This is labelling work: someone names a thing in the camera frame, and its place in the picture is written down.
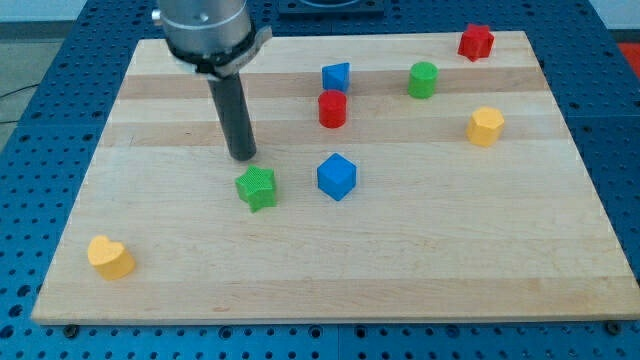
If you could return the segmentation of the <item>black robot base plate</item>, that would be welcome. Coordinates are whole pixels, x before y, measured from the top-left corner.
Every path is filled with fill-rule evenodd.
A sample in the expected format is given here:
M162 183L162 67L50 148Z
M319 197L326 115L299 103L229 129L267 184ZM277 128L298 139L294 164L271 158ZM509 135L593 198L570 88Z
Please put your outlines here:
M386 0L277 0L280 15L383 14Z

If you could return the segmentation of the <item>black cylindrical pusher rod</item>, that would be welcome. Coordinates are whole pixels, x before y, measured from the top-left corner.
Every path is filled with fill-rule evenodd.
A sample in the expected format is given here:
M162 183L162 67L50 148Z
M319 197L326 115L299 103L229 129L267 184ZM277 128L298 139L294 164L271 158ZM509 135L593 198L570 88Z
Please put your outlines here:
M238 161L252 159L256 143L240 75L209 80L208 85L231 157Z

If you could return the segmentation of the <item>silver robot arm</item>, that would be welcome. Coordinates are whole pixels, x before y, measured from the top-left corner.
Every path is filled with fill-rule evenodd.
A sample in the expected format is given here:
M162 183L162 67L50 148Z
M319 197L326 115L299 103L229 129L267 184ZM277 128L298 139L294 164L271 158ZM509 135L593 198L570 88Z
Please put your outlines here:
M247 161L256 144L240 70L272 38L257 28L246 0L158 0L152 20L180 62L204 75L231 157Z

